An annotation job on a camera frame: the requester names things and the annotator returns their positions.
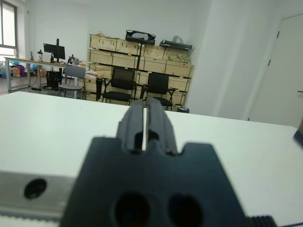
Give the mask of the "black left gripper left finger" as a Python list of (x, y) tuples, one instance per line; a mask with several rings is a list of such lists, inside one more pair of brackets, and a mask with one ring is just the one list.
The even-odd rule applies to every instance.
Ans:
[(121, 140), (122, 150), (141, 153), (143, 144), (143, 101), (135, 100), (118, 124), (116, 137)]

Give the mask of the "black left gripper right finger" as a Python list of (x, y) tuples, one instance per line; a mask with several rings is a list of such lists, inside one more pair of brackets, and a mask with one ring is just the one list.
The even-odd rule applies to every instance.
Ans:
[(174, 129), (161, 102), (154, 97), (147, 97), (146, 148), (152, 141), (157, 141), (160, 150), (170, 156), (176, 156), (178, 149)]

